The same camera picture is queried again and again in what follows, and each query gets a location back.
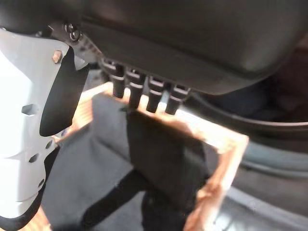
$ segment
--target metal bolt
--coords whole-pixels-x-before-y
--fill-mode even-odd
[[[62,60],[62,51],[56,50],[53,53],[52,60],[55,64],[58,64]]]
[[[69,37],[73,42],[76,42],[80,38],[80,35],[81,35],[80,31],[75,30],[75,31],[73,31],[72,33],[69,34]]]

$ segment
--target white plastic panel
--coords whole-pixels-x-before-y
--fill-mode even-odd
[[[68,46],[0,29],[0,216],[14,218],[31,205],[45,180],[44,160],[55,148],[39,135],[42,112]]]

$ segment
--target screw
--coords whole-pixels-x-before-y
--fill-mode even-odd
[[[62,51],[56,50],[53,53],[52,60],[55,64],[58,64],[62,60]]]
[[[73,42],[76,42],[80,38],[80,31],[79,30],[73,31],[72,33],[69,34],[69,37]]]

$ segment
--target black connector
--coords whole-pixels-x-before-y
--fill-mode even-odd
[[[187,99],[189,92],[190,88],[181,85],[172,86],[165,112],[174,115],[184,100]]]
[[[140,98],[142,96],[146,75],[135,69],[128,69],[126,71],[126,77],[129,80],[130,88],[130,98],[128,105],[132,109],[137,109],[139,106]]]
[[[109,74],[109,77],[114,85],[113,95],[122,99],[125,89],[124,67],[116,64],[114,61],[102,60],[103,71]]]
[[[150,76],[148,85],[149,85],[150,92],[149,92],[149,101],[148,101],[146,110],[148,112],[155,113],[157,110],[158,104],[162,98],[165,83],[153,76]]]

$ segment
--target hole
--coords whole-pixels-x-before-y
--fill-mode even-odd
[[[155,78],[155,77],[152,77],[152,80],[155,81],[155,82],[163,83],[162,80],[160,80],[160,79],[158,79],[158,78]]]
[[[42,179],[38,185],[38,187],[40,187],[43,183],[45,182],[45,179]]]
[[[184,86],[182,86],[182,85],[177,85],[177,88],[178,88],[178,89],[181,89],[181,90],[187,90],[187,88],[184,87]]]
[[[32,157],[29,159],[29,163],[34,163],[34,162],[36,162],[36,161],[38,160],[38,158],[39,158],[38,155],[39,155],[39,154],[36,153],[34,156],[32,156]]]
[[[136,69],[131,69],[130,72],[131,72],[131,73],[134,73],[134,74],[136,74],[136,75],[139,75],[139,71],[137,71]]]
[[[52,145],[52,141],[49,141],[48,143],[47,143],[47,145],[46,145],[46,149],[49,149],[50,148],[50,146]]]
[[[67,133],[67,130],[66,130],[66,129],[64,129],[64,130],[61,132],[61,137],[65,136],[65,135],[66,135],[66,133]]]
[[[35,104],[23,106],[21,112],[27,116],[34,116],[38,112],[38,107]]]

